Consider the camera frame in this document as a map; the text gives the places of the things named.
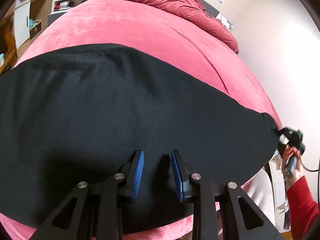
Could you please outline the red right sleeve forearm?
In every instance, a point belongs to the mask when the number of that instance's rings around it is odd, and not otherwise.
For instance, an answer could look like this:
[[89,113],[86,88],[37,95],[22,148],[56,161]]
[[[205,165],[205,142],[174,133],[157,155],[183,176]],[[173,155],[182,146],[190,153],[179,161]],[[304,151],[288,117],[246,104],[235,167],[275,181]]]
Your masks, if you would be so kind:
[[302,239],[319,216],[305,176],[299,178],[286,192],[291,216],[293,239]]

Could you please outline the person's right hand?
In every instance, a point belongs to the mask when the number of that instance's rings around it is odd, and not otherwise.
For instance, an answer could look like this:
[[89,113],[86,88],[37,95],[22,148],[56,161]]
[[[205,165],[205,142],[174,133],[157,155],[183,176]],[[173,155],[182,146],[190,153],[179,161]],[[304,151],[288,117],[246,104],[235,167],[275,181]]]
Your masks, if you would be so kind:
[[285,146],[282,155],[282,171],[287,183],[292,186],[303,176],[300,150],[296,147]]

